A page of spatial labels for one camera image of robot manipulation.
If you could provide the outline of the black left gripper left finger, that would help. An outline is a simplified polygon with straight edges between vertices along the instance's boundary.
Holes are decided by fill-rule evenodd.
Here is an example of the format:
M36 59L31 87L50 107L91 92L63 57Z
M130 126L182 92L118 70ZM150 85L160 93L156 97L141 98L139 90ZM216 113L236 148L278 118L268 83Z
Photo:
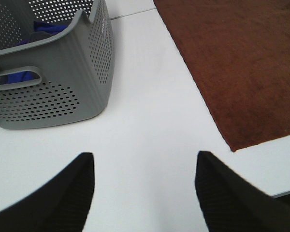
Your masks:
M0 232L81 232L94 188L94 156L84 152L39 189L1 210Z

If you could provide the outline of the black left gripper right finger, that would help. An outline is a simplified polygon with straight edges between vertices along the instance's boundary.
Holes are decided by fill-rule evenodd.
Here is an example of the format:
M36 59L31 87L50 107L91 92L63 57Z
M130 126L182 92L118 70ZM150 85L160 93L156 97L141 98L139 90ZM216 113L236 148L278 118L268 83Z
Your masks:
M290 232L290 204L257 189L209 151L197 155L195 190L210 232Z

